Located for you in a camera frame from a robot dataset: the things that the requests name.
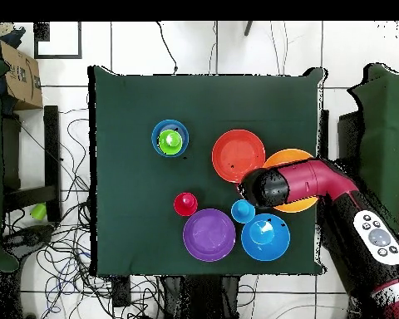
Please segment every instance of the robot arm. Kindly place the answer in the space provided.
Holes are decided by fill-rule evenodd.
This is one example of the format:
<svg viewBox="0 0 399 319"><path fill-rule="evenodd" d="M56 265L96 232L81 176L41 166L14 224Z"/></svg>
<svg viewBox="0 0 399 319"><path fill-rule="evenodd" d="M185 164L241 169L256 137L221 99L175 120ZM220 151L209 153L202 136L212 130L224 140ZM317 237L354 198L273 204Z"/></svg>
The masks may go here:
<svg viewBox="0 0 399 319"><path fill-rule="evenodd" d="M256 169L239 184L239 192L256 207L274 207L313 196L335 201L358 191L356 185L332 164L307 159L270 169Z"/></svg>
<svg viewBox="0 0 399 319"><path fill-rule="evenodd" d="M337 230L328 236L341 252L336 267L347 293L360 297L367 317L399 319L399 238L340 169L327 160L307 159L256 169L238 189L258 208L324 198Z"/></svg>

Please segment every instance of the small blue cup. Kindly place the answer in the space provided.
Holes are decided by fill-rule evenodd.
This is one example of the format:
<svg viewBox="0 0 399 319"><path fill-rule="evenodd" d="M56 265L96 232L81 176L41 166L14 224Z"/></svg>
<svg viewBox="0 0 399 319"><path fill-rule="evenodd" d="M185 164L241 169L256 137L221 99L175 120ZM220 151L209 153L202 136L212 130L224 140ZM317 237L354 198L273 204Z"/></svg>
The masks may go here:
<svg viewBox="0 0 399 319"><path fill-rule="evenodd" d="M240 199L232 205L230 213L232 214L232 218L238 223L248 223L253 220L256 209L245 199Z"/></svg>

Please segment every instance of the cardboard box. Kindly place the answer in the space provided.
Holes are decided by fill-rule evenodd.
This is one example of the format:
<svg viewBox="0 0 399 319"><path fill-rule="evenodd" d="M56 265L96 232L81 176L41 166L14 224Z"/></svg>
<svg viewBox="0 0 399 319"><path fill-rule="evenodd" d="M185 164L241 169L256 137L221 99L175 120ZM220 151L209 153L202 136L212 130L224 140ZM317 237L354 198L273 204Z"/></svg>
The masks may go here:
<svg viewBox="0 0 399 319"><path fill-rule="evenodd" d="M7 93L18 99L14 110L41 109L42 88L38 62L0 41L2 58L10 66L6 73Z"/></svg>

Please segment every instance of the purple plate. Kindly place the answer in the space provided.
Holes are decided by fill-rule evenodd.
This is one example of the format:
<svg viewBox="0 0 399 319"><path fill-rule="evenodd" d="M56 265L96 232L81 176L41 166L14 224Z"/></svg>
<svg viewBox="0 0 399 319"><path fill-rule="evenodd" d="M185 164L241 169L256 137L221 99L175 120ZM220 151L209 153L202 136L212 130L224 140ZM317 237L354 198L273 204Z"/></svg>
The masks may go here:
<svg viewBox="0 0 399 319"><path fill-rule="evenodd" d="M235 245L235 235L230 217L217 209L200 210L188 219L183 229L186 249L205 262L226 257Z"/></svg>

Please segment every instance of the red cup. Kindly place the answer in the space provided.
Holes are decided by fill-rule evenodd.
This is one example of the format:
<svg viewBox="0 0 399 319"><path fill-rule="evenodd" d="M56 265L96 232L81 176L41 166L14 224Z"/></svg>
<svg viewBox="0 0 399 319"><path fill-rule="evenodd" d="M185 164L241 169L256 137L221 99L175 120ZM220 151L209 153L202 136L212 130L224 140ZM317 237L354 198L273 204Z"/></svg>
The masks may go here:
<svg viewBox="0 0 399 319"><path fill-rule="evenodd" d="M189 217L196 212L196 209L198 208L198 200L193 194L184 192L177 195L173 205L178 215Z"/></svg>

